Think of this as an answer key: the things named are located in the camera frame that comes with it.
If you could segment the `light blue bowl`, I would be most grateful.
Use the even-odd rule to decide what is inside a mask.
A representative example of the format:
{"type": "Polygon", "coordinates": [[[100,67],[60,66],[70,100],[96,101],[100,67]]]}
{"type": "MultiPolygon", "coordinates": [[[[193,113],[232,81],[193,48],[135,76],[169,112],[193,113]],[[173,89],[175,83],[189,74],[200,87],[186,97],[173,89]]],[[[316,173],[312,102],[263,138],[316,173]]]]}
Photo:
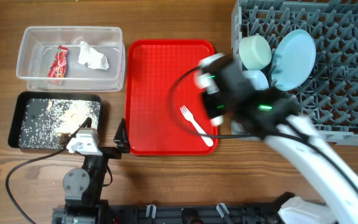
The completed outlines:
{"type": "Polygon", "coordinates": [[[256,90],[266,90],[269,83],[266,76],[260,70],[244,70],[243,76],[248,78],[256,90]]]}

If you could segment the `green bowl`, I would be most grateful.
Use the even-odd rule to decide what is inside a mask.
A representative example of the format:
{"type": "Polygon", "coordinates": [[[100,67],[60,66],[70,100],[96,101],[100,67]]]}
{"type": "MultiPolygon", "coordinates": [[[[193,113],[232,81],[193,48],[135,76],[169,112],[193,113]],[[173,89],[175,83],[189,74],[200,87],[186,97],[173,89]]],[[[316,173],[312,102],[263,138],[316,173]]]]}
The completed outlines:
{"type": "Polygon", "coordinates": [[[269,43],[260,35],[242,38],[239,42],[239,56],[248,70],[261,70],[272,60],[269,43]]]}

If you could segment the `white plastic fork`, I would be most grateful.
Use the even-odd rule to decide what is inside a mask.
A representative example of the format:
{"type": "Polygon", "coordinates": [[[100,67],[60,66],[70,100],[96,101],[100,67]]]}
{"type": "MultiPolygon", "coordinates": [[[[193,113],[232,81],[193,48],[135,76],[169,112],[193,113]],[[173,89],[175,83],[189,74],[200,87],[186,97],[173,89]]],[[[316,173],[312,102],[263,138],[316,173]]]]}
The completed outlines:
{"type": "Polygon", "coordinates": [[[191,113],[191,111],[190,111],[185,105],[183,105],[183,106],[180,107],[180,111],[181,111],[183,117],[184,117],[187,121],[189,121],[189,122],[194,126],[194,128],[196,129],[196,131],[197,131],[199,134],[201,134],[201,138],[202,138],[202,140],[204,141],[204,143],[205,143],[207,146],[209,146],[209,147],[213,146],[213,144],[214,144],[213,140],[212,140],[210,137],[207,137],[207,136],[206,136],[205,131],[204,131],[203,128],[196,122],[196,120],[194,119],[194,116],[193,116],[193,114],[191,113]]]}

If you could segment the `light blue plate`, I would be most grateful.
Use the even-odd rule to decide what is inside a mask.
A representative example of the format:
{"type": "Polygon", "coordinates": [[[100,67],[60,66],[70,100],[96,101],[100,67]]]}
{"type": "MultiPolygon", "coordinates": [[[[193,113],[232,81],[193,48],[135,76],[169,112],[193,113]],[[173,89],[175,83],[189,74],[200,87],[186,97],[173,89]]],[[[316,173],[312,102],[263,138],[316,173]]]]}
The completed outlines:
{"type": "Polygon", "coordinates": [[[316,60],[316,46],[305,30],[288,33],[279,43],[273,57],[271,73],[275,87],[288,91],[299,87],[309,77],[316,60]]]}

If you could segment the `white tissue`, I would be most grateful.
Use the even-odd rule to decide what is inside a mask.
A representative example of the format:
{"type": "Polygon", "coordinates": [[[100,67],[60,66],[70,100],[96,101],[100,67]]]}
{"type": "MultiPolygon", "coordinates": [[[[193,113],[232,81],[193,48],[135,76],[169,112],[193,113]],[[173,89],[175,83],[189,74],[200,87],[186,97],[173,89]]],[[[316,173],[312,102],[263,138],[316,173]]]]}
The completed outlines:
{"type": "Polygon", "coordinates": [[[78,63],[87,65],[90,69],[107,70],[109,68],[107,57],[92,48],[88,43],[81,41],[78,63]]]}

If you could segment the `red snack wrapper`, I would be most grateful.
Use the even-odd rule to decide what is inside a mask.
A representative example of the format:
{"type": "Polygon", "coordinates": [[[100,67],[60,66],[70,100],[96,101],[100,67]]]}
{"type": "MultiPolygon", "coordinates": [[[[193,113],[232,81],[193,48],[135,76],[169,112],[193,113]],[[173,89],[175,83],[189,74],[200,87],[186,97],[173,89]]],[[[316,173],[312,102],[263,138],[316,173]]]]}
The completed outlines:
{"type": "Polygon", "coordinates": [[[48,71],[48,78],[63,78],[67,69],[67,53],[68,49],[59,45],[55,59],[48,71]]]}

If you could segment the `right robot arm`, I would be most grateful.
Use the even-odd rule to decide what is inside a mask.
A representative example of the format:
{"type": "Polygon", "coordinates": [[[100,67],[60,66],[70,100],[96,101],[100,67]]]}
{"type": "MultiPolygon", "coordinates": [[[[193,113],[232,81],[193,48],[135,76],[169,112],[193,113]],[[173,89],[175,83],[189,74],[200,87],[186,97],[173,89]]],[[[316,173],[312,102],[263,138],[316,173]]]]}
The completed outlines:
{"type": "Polygon", "coordinates": [[[322,139],[297,104],[275,87],[256,90],[236,63],[201,65],[197,81],[210,117],[229,113],[248,135],[281,154],[324,199],[339,223],[358,223],[358,175],[322,139]]]}

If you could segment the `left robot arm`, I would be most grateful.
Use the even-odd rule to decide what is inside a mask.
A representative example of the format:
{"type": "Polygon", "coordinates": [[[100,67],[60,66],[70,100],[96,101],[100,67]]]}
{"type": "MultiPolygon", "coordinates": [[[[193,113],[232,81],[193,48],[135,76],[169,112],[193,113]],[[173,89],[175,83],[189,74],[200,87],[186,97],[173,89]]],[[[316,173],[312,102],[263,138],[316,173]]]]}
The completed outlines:
{"type": "Polygon", "coordinates": [[[52,223],[116,223],[116,215],[109,202],[101,199],[101,192],[107,186],[105,175],[111,173],[108,161],[120,159],[131,150],[126,121],[121,119],[113,139],[115,147],[101,147],[98,131],[91,124],[92,119],[86,118],[74,133],[60,136],[60,145],[70,153],[83,155],[84,161],[64,176],[65,207],[53,210],[52,223]]]}

